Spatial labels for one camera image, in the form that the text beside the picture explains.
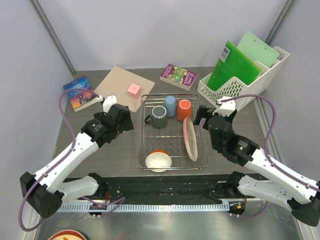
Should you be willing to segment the pink cream plate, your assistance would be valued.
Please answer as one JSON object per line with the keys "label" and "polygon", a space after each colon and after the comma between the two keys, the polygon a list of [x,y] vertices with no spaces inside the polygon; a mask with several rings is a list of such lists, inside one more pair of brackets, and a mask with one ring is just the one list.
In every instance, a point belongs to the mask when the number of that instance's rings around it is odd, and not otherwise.
{"label": "pink cream plate", "polygon": [[196,162],[198,160],[198,143],[193,121],[189,116],[183,120],[183,138],[190,160]]}

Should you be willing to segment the blue cup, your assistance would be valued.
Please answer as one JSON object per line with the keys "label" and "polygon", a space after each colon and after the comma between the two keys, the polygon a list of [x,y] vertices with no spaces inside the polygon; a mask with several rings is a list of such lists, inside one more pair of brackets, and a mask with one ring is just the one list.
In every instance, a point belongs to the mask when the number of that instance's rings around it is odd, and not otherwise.
{"label": "blue cup", "polygon": [[172,95],[168,95],[164,100],[164,107],[167,110],[168,117],[174,117],[176,115],[177,101]]}

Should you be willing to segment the metal wire dish rack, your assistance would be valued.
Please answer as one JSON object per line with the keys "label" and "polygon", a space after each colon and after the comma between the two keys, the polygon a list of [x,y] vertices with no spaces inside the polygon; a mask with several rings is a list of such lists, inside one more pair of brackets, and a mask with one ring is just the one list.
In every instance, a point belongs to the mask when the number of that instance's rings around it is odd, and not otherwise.
{"label": "metal wire dish rack", "polygon": [[141,97],[139,166],[143,170],[150,170],[146,164],[148,155],[155,150],[164,150],[171,158],[169,170],[203,169],[209,161],[205,156],[206,148],[202,139],[203,129],[201,126],[194,127],[198,158],[197,161],[192,161],[186,149],[182,121],[175,116],[169,117],[167,125],[163,128],[155,128],[151,124],[145,123],[147,116],[152,113],[152,109],[155,106],[163,106],[165,98],[169,95],[169,93],[158,93],[144,94]]}

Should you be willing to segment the grey mug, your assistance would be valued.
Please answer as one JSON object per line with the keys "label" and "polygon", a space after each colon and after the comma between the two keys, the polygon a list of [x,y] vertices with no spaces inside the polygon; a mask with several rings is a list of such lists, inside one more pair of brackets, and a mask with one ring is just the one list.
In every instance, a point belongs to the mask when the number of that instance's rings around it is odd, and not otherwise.
{"label": "grey mug", "polygon": [[144,123],[157,129],[164,128],[168,123],[167,109],[162,105],[154,106],[151,113],[144,119]]}

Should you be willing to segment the orange white bowl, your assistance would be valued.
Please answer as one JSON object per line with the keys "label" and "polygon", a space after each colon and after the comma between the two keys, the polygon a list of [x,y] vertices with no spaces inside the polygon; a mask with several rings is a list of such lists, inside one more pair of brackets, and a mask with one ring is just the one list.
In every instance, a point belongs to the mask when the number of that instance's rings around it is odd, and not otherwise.
{"label": "orange white bowl", "polygon": [[172,160],[166,151],[158,149],[152,151],[146,157],[145,164],[151,171],[160,173],[171,167]]}

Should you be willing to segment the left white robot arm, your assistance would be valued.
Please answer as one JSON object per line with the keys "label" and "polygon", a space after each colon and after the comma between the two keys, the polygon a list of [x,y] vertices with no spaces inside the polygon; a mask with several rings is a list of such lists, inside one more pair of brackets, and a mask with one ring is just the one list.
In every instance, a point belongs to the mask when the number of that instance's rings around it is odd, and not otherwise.
{"label": "left white robot arm", "polygon": [[47,166],[31,174],[25,172],[19,179],[23,197],[32,208],[47,219],[62,204],[82,197],[100,200],[107,192],[107,184],[97,173],[65,182],[67,176],[88,156],[119,134],[133,130],[131,113],[127,106],[115,103],[108,112],[98,112],[89,120],[64,151]]}

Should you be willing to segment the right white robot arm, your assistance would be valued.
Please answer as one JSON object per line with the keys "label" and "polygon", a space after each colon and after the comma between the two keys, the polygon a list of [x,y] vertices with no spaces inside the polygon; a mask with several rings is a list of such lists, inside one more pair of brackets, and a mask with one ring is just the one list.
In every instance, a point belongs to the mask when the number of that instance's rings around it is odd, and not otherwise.
{"label": "right white robot arm", "polygon": [[320,183],[295,172],[270,157],[258,144],[234,132],[232,122],[237,111],[229,116],[201,105],[194,125],[205,120],[211,147],[228,161],[264,176],[260,182],[240,172],[233,172],[226,183],[226,193],[233,198],[240,194],[264,199],[291,212],[300,222],[311,227],[320,222]]}

